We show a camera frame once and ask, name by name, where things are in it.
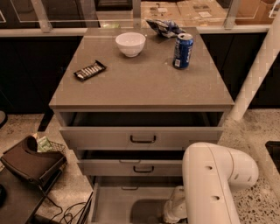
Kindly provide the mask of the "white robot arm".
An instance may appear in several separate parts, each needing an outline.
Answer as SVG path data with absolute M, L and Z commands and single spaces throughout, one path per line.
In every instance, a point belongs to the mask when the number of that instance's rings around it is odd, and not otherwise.
M 277 14 L 255 57 L 229 116 L 244 116 L 280 52 L 280 14 Z M 184 153 L 183 185 L 164 205 L 164 222 L 175 224 L 241 224 L 233 191 L 253 186 L 259 171 L 247 153 L 212 143 L 193 143 Z

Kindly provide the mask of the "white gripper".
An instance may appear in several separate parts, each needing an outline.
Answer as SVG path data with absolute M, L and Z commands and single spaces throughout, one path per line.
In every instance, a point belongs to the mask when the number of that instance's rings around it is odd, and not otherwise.
M 187 217 L 186 202 L 183 199 L 179 201 L 167 200 L 164 204 L 164 222 L 178 223 Z

